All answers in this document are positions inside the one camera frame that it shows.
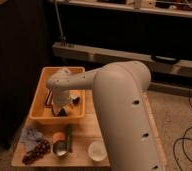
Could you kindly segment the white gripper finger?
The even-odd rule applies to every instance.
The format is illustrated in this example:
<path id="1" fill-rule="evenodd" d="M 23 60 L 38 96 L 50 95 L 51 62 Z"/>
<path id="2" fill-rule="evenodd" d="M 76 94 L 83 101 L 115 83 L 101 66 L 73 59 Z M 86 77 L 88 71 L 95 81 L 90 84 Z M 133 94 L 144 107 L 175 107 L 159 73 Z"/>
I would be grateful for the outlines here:
<path id="1" fill-rule="evenodd" d="M 54 116 L 58 116 L 60 112 L 60 107 L 58 105 L 52 105 L 52 113 Z"/>
<path id="2" fill-rule="evenodd" d="M 68 116 L 73 114 L 73 106 L 72 105 L 66 105 L 65 106 L 65 111 Z"/>

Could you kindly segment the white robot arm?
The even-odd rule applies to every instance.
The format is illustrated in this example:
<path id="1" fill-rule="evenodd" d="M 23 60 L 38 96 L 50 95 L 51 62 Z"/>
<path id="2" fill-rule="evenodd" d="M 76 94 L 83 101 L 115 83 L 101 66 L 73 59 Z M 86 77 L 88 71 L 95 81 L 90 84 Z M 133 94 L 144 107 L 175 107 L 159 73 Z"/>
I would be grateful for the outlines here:
<path id="1" fill-rule="evenodd" d="M 74 75 L 55 72 L 46 86 L 57 106 L 65 91 L 92 91 L 112 171 L 165 171 L 143 97 L 150 80 L 145 64 L 128 61 Z"/>

